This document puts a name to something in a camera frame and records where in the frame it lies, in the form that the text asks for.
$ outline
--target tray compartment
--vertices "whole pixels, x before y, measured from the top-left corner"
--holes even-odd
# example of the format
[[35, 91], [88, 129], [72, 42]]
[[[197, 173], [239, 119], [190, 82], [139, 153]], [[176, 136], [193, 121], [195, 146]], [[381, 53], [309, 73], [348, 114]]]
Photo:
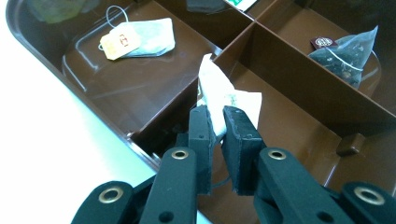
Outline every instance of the tray compartment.
[[215, 63], [236, 89], [262, 92], [258, 129], [264, 141], [290, 150], [321, 184], [332, 176], [343, 138], [363, 134], [364, 151], [372, 137], [395, 130], [396, 118], [387, 110], [328, 76], [259, 23], [252, 23]]
[[[396, 50], [388, 44], [396, 36], [394, 29], [389, 28], [394, 20], [388, 16], [392, 6], [373, 7], [369, 1], [357, 4], [358, 7], [353, 7], [352, 3], [345, 2], [276, 0], [262, 12], [257, 22], [306, 55], [314, 50], [309, 41], [315, 36], [338, 39], [372, 30], [379, 25], [375, 53], [370, 55], [363, 68], [362, 82], [358, 90], [395, 113], [394, 102], [389, 100], [389, 96], [394, 94], [394, 88], [389, 83], [395, 79], [394, 66], [390, 64]], [[368, 11], [362, 10], [363, 7], [368, 7]], [[366, 14], [372, 14], [373, 17], [367, 17]]]
[[[395, 118], [349, 88], [259, 23], [252, 23], [214, 62], [235, 88], [262, 93], [258, 131], [269, 147], [289, 150], [322, 185], [340, 190], [349, 181], [370, 181], [394, 195]], [[350, 134], [364, 133], [358, 154], [336, 149]], [[214, 182], [227, 176], [215, 150]], [[238, 197], [231, 183], [199, 197], [199, 209], [217, 223], [259, 223], [251, 197]], [[244, 209], [234, 211], [230, 204]]]

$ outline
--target tea bag tag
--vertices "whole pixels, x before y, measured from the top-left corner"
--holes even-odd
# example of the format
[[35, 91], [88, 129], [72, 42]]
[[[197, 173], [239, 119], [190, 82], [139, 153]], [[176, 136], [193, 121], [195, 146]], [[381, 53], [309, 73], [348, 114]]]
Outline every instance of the tea bag tag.
[[102, 36], [100, 44], [109, 60], [116, 60], [140, 46], [140, 36], [133, 26], [120, 25], [108, 35]]

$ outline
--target metal rivet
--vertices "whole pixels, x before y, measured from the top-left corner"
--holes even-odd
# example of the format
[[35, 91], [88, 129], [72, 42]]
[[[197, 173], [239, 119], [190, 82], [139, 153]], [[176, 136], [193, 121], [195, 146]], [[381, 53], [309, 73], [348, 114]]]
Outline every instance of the metal rivet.
[[185, 150], [176, 150], [172, 152], [172, 157], [177, 160], [184, 160], [189, 157], [189, 153]]
[[384, 197], [378, 192], [364, 188], [364, 187], [356, 187], [353, 192], [360, 198], [361, 200], [373, 204], [373, 205], [382, 205], [385, 203]]
[[99, 202], [101, 203], [114, 203], [122, 197], [123, 190], [119, 187], [112, 187], [105, 189], [99, 195]]
[[270, 156], [272, 159], [279, 160], [279, 161], [286, 159], [286, 154], [279, 150], [270, 150], [268, 152], [268, 156]]

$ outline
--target white string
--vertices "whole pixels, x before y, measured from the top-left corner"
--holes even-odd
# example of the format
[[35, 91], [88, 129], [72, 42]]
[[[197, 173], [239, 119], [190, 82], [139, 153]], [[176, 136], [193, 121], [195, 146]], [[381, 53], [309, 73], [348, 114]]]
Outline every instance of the white string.
[[[106, 10], [106, 20], [107, 20], [107, 23], [108, 23], [111, 27], [116, 28], [113, 24], [111, 24], [110, 18], [108, 17], [108, 12], [109, 12], [110, 9], [113, 8], [113, 7], [116, 7], [116, 8], [118, 8], [119, 10], [121, 10], [122, 13], [123, 13], [124, 16], [125, 16], [125, 20], [128, 22], [128, 15], [126, 14], [126, 12], [124, 11], [124, 9], [123, 9], [122, 7], [110, 6], [110, 7], [108, 7], [107, 10]], [[101, 51], [103, 51], [103, 47], [102, 47], [101, 44], [98, 45], [98, 49], [101, 50]]]
[[349, 67], [351, 67], [351, 68], [353, 68], [353, 69], [355, 69], [355, 70], [363, 71], [363, 69], [359, 69], [359, 68], [357, 68], [357, 67], [352, 66], [352, 65], [349, 64], [349, 63], [346, 63], [346, 61], [342, 60], [340, 57], [338, 57], [338, 56], [337, 56], [334, 52], [332, 52], [330, 49], [328, 49], [328, 48], [325, 48], [325, 49], [327, 49], [327, 50], [332, 54], [332, 56], [334, 56], [336, 59], [340, 60], [342, 63], [348, 65]]
[[118, 8], [119, 10], [121, 10], [122, 11], [122, 13], [124, 14], [124, 16], [125, 16], [125, 20], [128, 22], [128, 15], [126, 15], [126, 12], [124, 11], [124, 9], [122, 8], [122, 7], [118, 7], [118, 6], [110, 6], [110, 7], [108, 7], [107, 8], [107, 11], [106, 11], [106, 19], [107, 19], [107, 23], [111, 26], [111, 27], [113, 27], [113, 28], [115, 28], [115, 26], [113, 26], [113, 24], [111, 24], [111, 22], [110, 22], [110, 19], [108, 18], [108, 12], [110, 11], [110, 9], [111, 8], [113, 8], [113, 7], [116, 7], [116, 8]]

